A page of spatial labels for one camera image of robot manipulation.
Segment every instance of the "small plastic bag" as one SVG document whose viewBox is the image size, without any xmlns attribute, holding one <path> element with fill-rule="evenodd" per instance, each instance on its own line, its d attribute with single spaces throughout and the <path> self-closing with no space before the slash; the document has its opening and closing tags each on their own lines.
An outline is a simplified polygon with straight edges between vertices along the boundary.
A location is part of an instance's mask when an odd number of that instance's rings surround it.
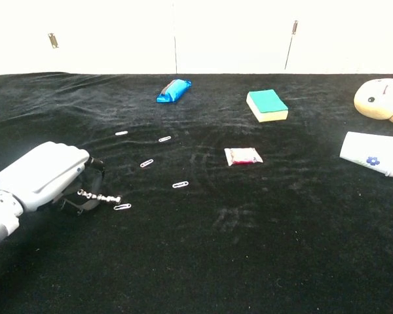
<svg viewBox="0 0 393 314">
<path fill-rule="evenodd" d="M 157 97 L 158 103 L 173 103 L 178 101 L 180 97 L 192 86 L 189 80 L 176 79 L 163 88 Z"/>
<path fill-rule="evenodd" d="M 263 162 L 257 151 L 250 148 L 225 148 L 225 156 L 229 166 L 235 164 L 254 164 L 256 162 Z"/>
</svg>

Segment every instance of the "white wall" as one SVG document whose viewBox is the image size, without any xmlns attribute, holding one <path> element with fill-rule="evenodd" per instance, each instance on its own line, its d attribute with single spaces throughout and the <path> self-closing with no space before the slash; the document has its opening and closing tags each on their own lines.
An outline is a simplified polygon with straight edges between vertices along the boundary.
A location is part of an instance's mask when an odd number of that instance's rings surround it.
<svg viewBox="0 0 393 314">
<path fill-rule="evenodd" d="M 0 74 L 41 71 L 393 73 L 393 0 L 0 0 Z"/>
</svg>

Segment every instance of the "blue flower print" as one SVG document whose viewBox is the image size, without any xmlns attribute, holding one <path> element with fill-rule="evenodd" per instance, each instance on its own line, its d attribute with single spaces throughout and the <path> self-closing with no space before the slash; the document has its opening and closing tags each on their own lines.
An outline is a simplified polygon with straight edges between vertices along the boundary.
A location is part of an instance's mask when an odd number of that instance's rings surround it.
<svg viewBox="0 0 393 314">
<path fill-rule="evenodd" d="M 380 164 L 380 161 L 378 161 L 377 157 L 369 157 L 367 159 L 367 163 L 372 165 L 372 166 L 375 166 L 375 165 Z"/>
</svg>

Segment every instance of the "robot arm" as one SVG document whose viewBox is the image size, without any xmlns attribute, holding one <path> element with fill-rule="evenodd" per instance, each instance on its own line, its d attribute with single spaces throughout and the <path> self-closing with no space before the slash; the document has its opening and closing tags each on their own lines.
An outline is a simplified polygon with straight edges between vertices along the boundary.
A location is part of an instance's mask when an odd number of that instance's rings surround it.
<svg viewBox="0 0 393 314">
<path fill-rule="evenodd" d="M 46 142 L 0 172 L 0 242 L 19 227 L 23 212 L 36 211 L 62 194 L 90 162 L 87 151 Z"/>
</svg>

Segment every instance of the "paper clip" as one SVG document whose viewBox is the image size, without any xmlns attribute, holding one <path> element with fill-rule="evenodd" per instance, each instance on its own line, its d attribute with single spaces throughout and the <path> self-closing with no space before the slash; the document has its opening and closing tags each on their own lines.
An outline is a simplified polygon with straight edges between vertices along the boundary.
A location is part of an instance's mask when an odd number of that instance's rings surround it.
<svg viewBox="0 0 393 314">
<path fill-rule="evenodd" d="M 171 136 L 162 137 L 161 139 L 159 139 L 159 142 L 165 142 L 170 140 L 171 138 L 172 138 Z"/>
<path fill-rule="evenodd" d="M 125 134 L 128 134 L 128 131 L 121 131 L 121 132 L 115 133 L 115 135 L 125 135 Z"/>
<path fill-rule="evenodd" d="M 116 210 L 116 211 L 121 211 L 123 209 L 128 209 L 128 208 L 131 208 L 130 203 L 114 206 L 114 210 Z"/>
<path fill-rule="evenodd" d="M 148 159 L 147 161 L 143 162 L 140 167 L 144 168 L 145 166 L 148 166 L 149 164 L 151 164 L 152 162 L 154 162 L 153 159 Z"/>
<path fill-rule="evenodd" d="M 188 181 L 182 181 L 178 182 L 172 185 L 172 188 L 183 188 L 184 186 L 187 186 L 189 184 Z"/>
</svg>

